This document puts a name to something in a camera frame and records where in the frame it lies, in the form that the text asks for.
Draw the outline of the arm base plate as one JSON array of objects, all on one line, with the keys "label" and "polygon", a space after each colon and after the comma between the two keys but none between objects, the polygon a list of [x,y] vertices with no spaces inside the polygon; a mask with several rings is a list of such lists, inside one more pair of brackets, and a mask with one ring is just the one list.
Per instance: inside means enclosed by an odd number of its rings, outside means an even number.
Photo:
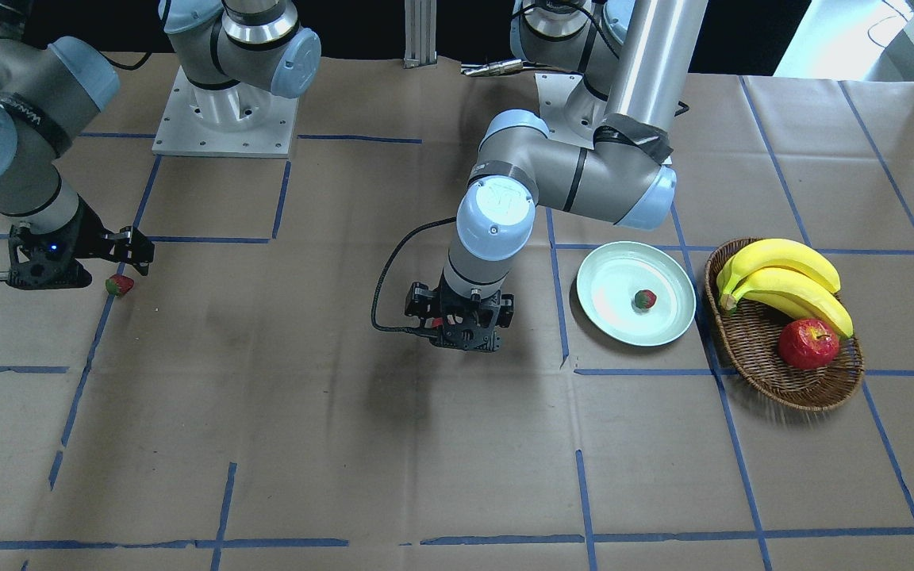
[{"label": "arm base plate", "polygon": [[549,138],[593,148],[593,133],[605,118],[606,101],[592,94],[581,75],[537,73],[540,118],[547,123]]},{"label": "arm base plate", "polygon": [[156,155],[273,158],[290,154],[298,100],[248,84],[203,90],[178,69],[157,127]]}]

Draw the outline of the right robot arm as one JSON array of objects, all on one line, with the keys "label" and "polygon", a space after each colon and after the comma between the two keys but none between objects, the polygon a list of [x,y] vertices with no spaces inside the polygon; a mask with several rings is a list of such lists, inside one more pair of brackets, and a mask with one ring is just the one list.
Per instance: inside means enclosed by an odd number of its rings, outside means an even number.
[{"label": "right robot arm", "polygon": [[[146,275],[153,242],[133,225],[105,227],[55,165],[115,98],[117,63],[78,37],[26,44],[32,11],[30,1],[0,1],[0,214],[10,222],[0,282],[86,288],[87,258]],[[290,1],[160,1],[157,14],[205,130],[256,127],[270,102],[301,97],[318,72],[320,37]]]}]

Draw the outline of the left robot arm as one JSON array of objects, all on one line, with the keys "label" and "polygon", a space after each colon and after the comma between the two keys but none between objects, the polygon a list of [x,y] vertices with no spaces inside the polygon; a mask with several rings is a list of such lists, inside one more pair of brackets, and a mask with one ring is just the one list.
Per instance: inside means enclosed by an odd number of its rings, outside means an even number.
[{"label": "left robot arm", "polygon": [[538,206],[638,230],[674,202],[670,127],[707,10],[705,1],[518,1],[510,18],[519,56],[580,77],[569,119],[587,145],[552,137],[537,113],[490,121],[467,179],[439,285],[414,282],[405,334],[436,347],[493,353],[514,315],[501,286],[528,242]]}]

